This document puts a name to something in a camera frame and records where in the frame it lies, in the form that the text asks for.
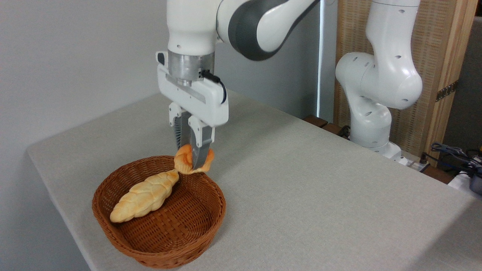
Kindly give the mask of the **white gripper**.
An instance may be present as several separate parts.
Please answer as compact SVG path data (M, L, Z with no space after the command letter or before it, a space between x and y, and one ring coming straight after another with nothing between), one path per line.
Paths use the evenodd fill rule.
M167 52L157 52L156 58L160 92L173 101L169 106L169 122L174 129L176 147L191 144L192 168L196 170L207 160L214 141L214 127L229 120L229 100L224 99L223 87L209 79L181 84L169 74Z

